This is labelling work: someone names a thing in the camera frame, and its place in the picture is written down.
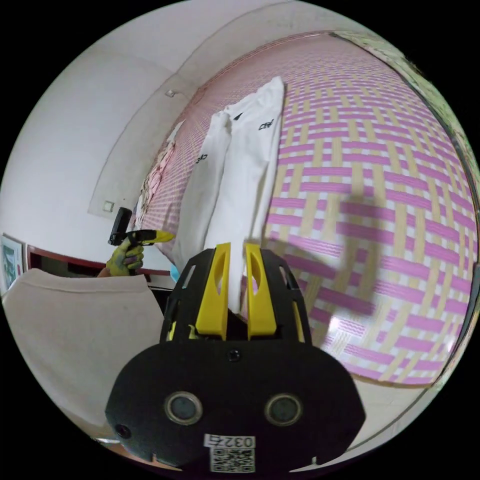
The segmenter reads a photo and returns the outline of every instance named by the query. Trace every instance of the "framed picture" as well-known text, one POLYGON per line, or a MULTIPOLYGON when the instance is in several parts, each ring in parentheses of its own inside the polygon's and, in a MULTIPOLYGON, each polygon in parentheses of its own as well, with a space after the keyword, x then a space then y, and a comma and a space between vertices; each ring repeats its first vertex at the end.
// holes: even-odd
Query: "framed picture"
POLYGON ((0 237, 1 268, 5 286, 8 290, 12 283, 25 271, 24 244, 3 234, 0 237))

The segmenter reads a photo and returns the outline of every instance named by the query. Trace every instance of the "screw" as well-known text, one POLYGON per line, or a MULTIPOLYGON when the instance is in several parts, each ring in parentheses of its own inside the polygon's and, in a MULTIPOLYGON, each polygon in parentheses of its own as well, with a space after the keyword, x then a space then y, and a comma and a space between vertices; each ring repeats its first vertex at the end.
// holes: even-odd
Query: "screw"
POLYGON ((128 427, 125 425, 115 425, 115 431, 122 437, 123 439, 129 439, 132 436, 132 432, 128 427))
POLYGON ((241 355, 238 350, 233 349, 228 352, 227 357, 229 362, 238 362, 240 360, 241 355))

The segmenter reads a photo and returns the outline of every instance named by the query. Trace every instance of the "printed logo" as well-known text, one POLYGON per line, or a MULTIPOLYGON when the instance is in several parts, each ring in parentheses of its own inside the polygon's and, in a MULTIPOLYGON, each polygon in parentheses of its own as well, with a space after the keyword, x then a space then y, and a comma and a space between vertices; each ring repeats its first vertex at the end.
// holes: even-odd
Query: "printed logo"
POLYGON ((262 123, 258 129, 263 130, 263 129, 269 129, 272 126, 272 123, 274 122, 274 119, 272 118, 271 121, 268 121, 267 123, 262 123))
POLYGON ((195 164, 197 164, 200 160, 205 160, 207 157, 208 157, 208 155, 207 155, 206 153, 204 153, 203 155, 200 155, 200 156, 196 159, 195 164))

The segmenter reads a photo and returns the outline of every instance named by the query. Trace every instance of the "printed number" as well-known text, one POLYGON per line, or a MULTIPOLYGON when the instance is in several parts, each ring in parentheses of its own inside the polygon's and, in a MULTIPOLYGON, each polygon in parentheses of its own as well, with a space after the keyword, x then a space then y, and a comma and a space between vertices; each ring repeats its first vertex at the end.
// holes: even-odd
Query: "printed number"
POLYGON ((251 449, 255 448, 255 437, 206 434, 203 445, 210 448, 251 449))

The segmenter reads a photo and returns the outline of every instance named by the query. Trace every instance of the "qr code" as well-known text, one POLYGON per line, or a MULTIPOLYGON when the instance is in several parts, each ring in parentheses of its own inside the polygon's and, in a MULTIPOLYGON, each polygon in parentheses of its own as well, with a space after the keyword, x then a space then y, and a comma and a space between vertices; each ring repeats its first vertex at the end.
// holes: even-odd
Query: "qr code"
POLYGON ((211 448, 210 470, 229 474, 255 472, 255 449, 211 448))

